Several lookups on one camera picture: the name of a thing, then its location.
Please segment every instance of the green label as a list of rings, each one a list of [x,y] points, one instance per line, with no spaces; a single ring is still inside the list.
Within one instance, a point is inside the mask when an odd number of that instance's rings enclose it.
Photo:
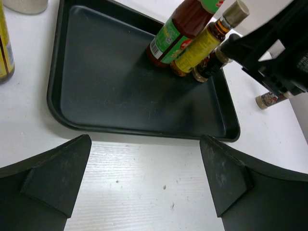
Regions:
[[[150,48],[153,56],[158,59],[179,35],[180,32],[173,25],[172,19],[169,18],[151,42]]]
[[[210,13],[215,13],[225,0],[201,0],[202,5],[206,10],[209,10]]]
[[[178,42],[177,44],[175,44],[172,49],[165,55],[165,57],[161,60],[162,63],[165,64],[169,64],[171,63],[173,60],[175,60],[175,58],[181,54],[186,47],[188,47],[188,45],[192,42],[192,39],[189,39],[185,36],[183,36]]]

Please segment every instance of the bottle with yellow label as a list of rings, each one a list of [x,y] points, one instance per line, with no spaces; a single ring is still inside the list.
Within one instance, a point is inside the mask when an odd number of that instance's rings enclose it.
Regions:
[[[6,26],[2,0],[0,0],[0,84],[12,77],[15,70],[10,37]]]
[[[238,26],[249,15],[249,9],[241,1],[236,0],[220,19],[210,23],[204,31],[174,60],[170,66],[178,76],[191,72],[206,58],[226,37],[226,34]]]

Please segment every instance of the table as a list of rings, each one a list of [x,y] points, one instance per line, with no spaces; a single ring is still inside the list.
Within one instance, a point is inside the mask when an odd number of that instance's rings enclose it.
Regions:
[[[118,2],[165,22],[181,0]],[[57,123],[46,104],[58,6],[59,0],[49,0],[39,15],[5,9],[16,70],[0,86],[0,167],[84,133]],[[255,97],[266,89],[235,62],[224,70],[241,125],[239,140],[230,146],[308,173],[308,145],[290,103],[261,111]],[[92,150],[65,231],[224,230],[216,217],[198,141],[89,134]]]

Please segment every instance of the tray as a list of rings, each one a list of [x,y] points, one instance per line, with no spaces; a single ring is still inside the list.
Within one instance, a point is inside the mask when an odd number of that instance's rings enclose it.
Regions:
[[[79,130],[236,141],[222,71],[199,84],[147,60],[162,25],[108,0],[61,0],[47,93],[54,118]]]

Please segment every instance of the tray rim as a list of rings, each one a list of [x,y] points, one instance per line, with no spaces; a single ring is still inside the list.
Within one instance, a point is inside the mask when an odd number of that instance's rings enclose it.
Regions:
[[[162,22],[159,22],[156,19],[153,19],[147,15],[142,14],[141,12],[138,12],[130,7],[127,7],[119,2],[113,1],[113,0],[104,0],[108,1],[110,3],[116,4],[120,7],[123,7],[127,10],[133,11],[135,13],[138,13],[144,17],[147,17],[163,26]],[[54,86],[54,78],[55,78],[55,69],[57,66],[57,61],[58,61],[58,51],[59,51],[59,44],[60,44],[60,38],[61,38],[61,28],[62,28],[62,19],[63,19],[63,12],[64,12],[64,2],[65,0],[60,0],[59,2],[59,10],[58,10],[58,15],[57,15],[57,23],[56,23],[56,30],[55,30],[55,37],[54,37],[54,45],[53,45],[53,50],[52,50],[52,58],[51,58],[51,69],[50,69],[50,75],[49,75],[49,81],[48,81],[48,88],[47,88],[47,105],[48,109],[51,113],[51,115],[63,126],[73,129],[73,130],[79,130],[79,131],[90,131],[90,132],[106,132],[106,133],[115,133],[115,134],[126,134],[126,135],[140,135],[140,136],[152,136],[152,137],[164,137],[164,138],[175,138],[175,139],[190,139],[190,140],[200,140],[200,137],[196,136],[189,136],[185,134],[175,134],[175,133],[160,133],[160,132],[155,132],[155,131],[147,131],[147,130],[134,130],[134,129],[126,129],[126,128],[114,128],[114,127],[95,127],[95,126],[87,126],[87,125],[80,125],[74,122],[71,122],[70,120],[66,119],[63,114],[58,112],[58,110],[55,108],[52,100],[52,90]],[[239,124],[239,120],[235,111],[234,103],[230,94],[229,86],[226,81],[226,77],[224,74],[224,71],[222,71],[222,75],[224,78],[224,82],[227,88],[226,94],[228,95],[228,98],[231,100],[230,107],[234,112],[234,116],[236,119],[236,124],[237,124],[237,131],[236,131],[236,136],[226,138],[226,137],[216,137],[220,141],[226,141],[226,142],[235,142],[239,139],[240,134],[241,134],[241,127]]]

